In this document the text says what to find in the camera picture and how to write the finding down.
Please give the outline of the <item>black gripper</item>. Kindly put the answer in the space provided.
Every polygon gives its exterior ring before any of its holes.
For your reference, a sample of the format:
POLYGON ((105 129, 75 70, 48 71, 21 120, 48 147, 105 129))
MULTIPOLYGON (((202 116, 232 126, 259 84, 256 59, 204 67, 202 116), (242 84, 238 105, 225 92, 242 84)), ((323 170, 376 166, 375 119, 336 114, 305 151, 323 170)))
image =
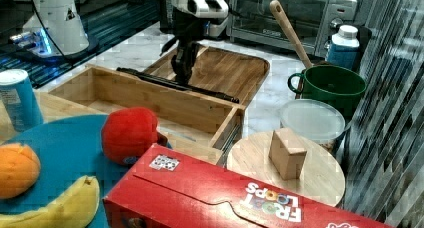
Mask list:
POLYGON ((192 67, 196 62, 199 44, 205 38, 209 20, 173 8, 173 35, 161 49, 161 54, 167 52, 178 42, 177 53, 171 59, 171 65, 176 74, 175 81, 187 85, 192 76, 192 67))

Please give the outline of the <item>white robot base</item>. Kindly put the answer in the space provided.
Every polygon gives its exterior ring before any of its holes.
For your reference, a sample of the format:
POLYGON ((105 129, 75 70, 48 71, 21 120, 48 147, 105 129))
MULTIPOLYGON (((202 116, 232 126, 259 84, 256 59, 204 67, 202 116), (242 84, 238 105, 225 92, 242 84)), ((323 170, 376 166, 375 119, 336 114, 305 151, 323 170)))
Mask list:
POLYGON ((33 16, 9 42, 42 60, 79 59, 92 53, 98 40, 89 35, 75 0, 30 0, 33 16))

